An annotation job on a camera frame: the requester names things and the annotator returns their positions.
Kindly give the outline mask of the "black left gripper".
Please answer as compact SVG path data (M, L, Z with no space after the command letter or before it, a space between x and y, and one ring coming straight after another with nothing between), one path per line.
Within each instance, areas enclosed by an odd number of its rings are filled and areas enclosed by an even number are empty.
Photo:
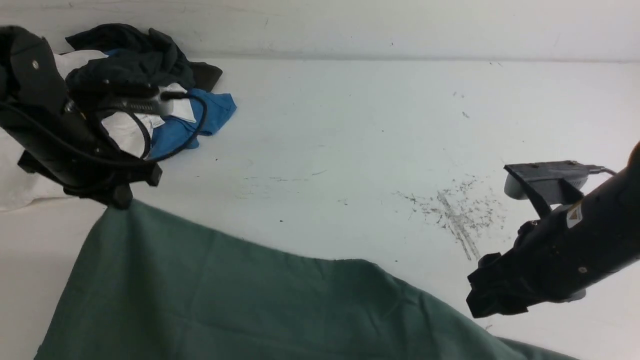
M162 169L119 148L100 115L78 109L50 44L29 30L1 27L1 128L23 146L18 164L76 198L107 198L127 210L132 183L158 186Z

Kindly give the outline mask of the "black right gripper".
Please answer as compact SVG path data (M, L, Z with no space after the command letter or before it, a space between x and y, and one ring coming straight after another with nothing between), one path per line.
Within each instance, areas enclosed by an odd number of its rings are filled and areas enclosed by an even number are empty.
M474 319L567 302L639 260L639 171L623 170L582 200L526 228L505 254L467 276Z

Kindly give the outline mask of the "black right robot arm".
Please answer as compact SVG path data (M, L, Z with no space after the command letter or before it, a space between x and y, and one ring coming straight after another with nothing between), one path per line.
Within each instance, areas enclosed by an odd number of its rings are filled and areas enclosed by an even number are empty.
M519 228L506 253L478 260L467 278L474 318L581 300L587 288L639 260L638 146L618 172L576 161L503 168L505 194L530 201L539 218Z

